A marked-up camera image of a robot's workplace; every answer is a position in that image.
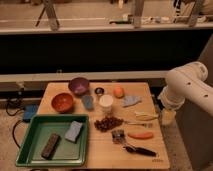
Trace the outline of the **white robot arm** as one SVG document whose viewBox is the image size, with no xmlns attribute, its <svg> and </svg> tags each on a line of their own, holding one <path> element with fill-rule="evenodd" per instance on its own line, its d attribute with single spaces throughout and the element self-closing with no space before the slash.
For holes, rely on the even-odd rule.
<svg viewBox="0 0 213 171">
<path fill-rule="evenodd" d="M 169 125 L 176 111 L 188 99 L 213 117 L 213 87 L 205 83 L 207 67 L 198 61 L 173 68 L 166 73 L 166 86 L 158 95 L 163 105 L 162 124 Z"/>
</svg>

